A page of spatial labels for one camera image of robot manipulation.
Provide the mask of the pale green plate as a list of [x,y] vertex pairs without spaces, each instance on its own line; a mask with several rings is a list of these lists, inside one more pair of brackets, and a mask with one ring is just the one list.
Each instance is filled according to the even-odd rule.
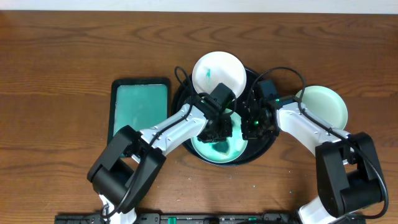
[[307,116],[321,119],[334,128],[344,129],[348,122],[348,109],[342,97],[325,86],[308,86],[304,89],[302,108]]
[[231,116],[232,136],[225,141],[203,143],[197,137],[191,138],[194,150],[202,158],[214,163],[227,163],[237,159],[246,149],[248,140],[244,140],[241,131],[241,116],[234,112]]

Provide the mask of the white plate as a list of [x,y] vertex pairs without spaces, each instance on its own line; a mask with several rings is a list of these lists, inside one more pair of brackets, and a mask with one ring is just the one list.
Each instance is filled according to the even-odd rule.
[[197,93],[211,93],[219,83],[223,83],[238,98],[245,89],[246,81],[244,65],[227,52],[210,52],[202,56],[192,72],[192,83]]

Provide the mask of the pale green plate front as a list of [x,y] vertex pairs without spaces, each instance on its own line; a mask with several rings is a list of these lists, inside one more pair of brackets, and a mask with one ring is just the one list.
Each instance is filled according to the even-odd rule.
[[348,109],[342,97],[325,86],[308,86],[304,89],[302,108],[307,116],[321,119],[334,128],[344,129],[348,122]]

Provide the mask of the green scrub sponge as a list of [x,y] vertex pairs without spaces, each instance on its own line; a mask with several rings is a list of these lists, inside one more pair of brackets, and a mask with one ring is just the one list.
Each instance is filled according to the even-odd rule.
[[220,153],[220,154],[224,154],[224,155],[228,155],[229,154],[229,143],[228,141],[220,141],[220,142],[216,142],[212,145],[211,147],[214,151]]

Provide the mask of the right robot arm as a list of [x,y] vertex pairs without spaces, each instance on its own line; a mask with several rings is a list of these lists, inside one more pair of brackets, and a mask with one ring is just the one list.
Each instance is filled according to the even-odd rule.
[[252,85],[244,108],[245,139],[283,131],[315,156],[318,195],[298,210],[301,223],[370,220],[386,213],[388,191],[368,134],[334,127],[314,115],[301,96],[279,96],[270,80]]

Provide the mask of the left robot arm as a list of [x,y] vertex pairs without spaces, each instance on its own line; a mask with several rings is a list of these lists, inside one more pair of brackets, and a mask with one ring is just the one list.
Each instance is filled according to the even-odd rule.
[[204,100],[185,104],[165,121],[147,129],[122,127],[88,171],[87,179],[103,201],[100,217],[133,223],[135,207],[145,197],[168,153],[211,130],[211,141],[232,135],[231,111]]

